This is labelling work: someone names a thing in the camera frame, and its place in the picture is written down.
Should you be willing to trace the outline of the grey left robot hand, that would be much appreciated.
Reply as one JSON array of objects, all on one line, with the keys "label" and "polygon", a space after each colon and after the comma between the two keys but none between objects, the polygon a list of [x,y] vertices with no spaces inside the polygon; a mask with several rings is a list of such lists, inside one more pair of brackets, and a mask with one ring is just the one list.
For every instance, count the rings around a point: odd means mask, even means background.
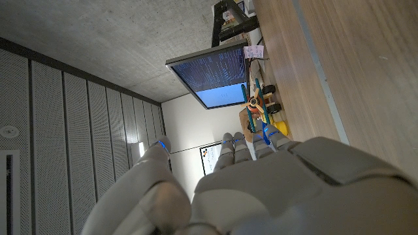
[{"label": "grey left robot hand", "polygon": [[416,234],[417,182],[357,148],[295,142],[268,125],[249,149],[226,133],[193,196],[163,136],[98,201],[83,234]]}]

